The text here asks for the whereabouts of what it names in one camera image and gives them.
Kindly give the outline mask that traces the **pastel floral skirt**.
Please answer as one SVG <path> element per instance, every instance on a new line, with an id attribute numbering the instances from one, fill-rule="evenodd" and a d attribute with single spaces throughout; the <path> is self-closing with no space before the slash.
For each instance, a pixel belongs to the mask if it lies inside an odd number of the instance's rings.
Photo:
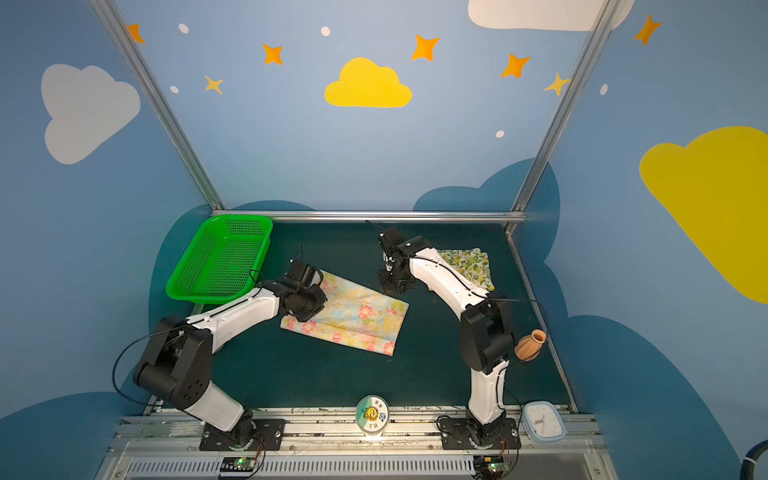
<path id="1" fill-rule="evenodd" d="M 321 289 L 322 311 L 301 322 L 281 319 L 284 330 L 386 356 L 394 354 L 409 304 L 326 272 Z"/>

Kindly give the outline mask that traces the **lemon print skirt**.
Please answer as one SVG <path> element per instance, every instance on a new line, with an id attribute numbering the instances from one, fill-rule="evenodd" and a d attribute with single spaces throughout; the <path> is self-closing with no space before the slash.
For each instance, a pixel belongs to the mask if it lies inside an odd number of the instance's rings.
<path id="1" fill-rule="evenodd" d="M 440 256 L 464 278 L 487 291 L 494 291 L 489 256 L 479 248 L 439 250 Z"/>

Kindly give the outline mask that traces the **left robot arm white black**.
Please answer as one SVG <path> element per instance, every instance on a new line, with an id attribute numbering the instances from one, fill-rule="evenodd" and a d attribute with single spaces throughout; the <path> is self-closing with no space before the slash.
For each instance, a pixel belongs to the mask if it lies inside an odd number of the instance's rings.
<path id="1" fill-rule="evenodd" d="M 279 317 L 306 322 L 323 310 L 324 272 L 303 259 L 298 246 L 287 271 L 277 280 L 259 282 L 243 296 L 186 318 L 164 317 L 155 330 L 130 342 L 118 354 L 111 371 L 114 391 L 138 401 L 117 384 L 116 371 L 129 348 L 146 341 L 133 369 L 133 383 L 165 404 L 199 420 L 204 440 L 213 451 L 264 451 L 265 440 L 253 411 L 213 382 L 213 356 L 229 341 L 252 327 Z"/>

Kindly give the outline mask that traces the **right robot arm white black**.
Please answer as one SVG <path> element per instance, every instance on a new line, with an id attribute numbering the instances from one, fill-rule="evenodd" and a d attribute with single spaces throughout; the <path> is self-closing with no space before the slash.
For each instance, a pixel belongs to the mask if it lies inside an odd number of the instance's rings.
<path id="1" fill-rule="evenodd" d="M 377 229 L 384 267 L 382 293 L 400 296 L 420 286 L 442 300 L 458 321 L 458 350 L 470 369 L 465 408 L 470 441 L 488 448 L 508 420 L 504 388 L 518 341 L 513 305 L 518 301 L 470 281 L 426 237 L 405 237 L 399 228 Z"/>

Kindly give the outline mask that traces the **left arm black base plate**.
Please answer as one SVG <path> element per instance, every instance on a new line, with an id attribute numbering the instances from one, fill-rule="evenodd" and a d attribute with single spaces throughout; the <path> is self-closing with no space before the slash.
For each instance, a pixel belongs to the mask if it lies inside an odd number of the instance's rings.
<path id="1" fill-rule="evenodd" d="M 280 419 L 246 419 L 231 431 L 223 431 L 206 424 L 199 450 L 255 452 L 262 448 L 266 451 L 277 451 L 281 447 L 285 424 L 286 422 Z"/>

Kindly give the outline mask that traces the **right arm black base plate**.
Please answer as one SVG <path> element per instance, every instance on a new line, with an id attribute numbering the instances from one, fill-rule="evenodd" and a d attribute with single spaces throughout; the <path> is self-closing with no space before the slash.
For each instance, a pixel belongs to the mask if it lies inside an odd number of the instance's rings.
<path id="1" fill-rule="evenodd" d="M 435 426 L 444 450 L 517 450 L 522 445 L 517 423 L 511 418 L 505 419 L 499 431 L 481 443 L 472 440 L 466 418 L 440 415 Z"/>

